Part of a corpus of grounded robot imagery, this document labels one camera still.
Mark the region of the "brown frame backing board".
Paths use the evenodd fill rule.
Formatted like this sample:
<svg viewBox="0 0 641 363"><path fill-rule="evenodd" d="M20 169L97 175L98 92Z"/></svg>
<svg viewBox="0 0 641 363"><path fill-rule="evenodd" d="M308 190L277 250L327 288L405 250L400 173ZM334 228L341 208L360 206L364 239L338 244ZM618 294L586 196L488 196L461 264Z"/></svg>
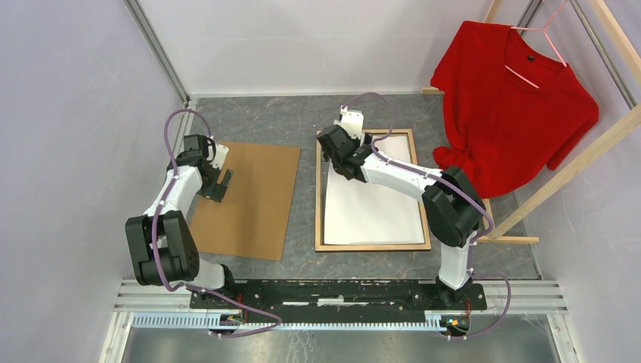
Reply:
<svg viewBox="0 0 641 363"><path fill-rule="evenodd" d="M201 253L279 261L296 183L297 146L225 142L233 171L222 202L198 200L190 232Z"/></svg>

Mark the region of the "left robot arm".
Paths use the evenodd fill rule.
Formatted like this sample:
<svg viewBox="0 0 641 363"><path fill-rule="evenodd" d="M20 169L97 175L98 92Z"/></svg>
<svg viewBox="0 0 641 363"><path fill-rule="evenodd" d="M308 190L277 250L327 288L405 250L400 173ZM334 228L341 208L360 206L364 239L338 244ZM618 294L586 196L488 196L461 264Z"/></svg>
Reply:
<svg viewBox="0 0 641 363"><path fill-rule="evenodd" d="M226 265L200 258L186 220L196 196L220 203L233 171L223 165L228 148L205 135L184 137L184 150L166 170L161 191L140 216L125 223L125 235L137 282L169 291L189 287L219 308L237 300L237 287Z"/></svg>

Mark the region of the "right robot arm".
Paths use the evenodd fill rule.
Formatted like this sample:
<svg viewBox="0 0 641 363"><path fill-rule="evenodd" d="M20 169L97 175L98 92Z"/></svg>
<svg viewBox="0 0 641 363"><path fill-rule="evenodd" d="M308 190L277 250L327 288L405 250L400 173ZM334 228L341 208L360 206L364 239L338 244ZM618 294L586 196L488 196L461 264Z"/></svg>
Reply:
<svg viewBox="0 0 641 363"><path fill-rule="evenodd" d="M441 242L441 264L435 279L438 302L455 309L472 286L470 249L491 221L482 199L459 167L430 169L394 159L380 151L369 133L353 138L340 125L316 137L324 161L344 179L380 185L421 202L428 227Z"/></svg>

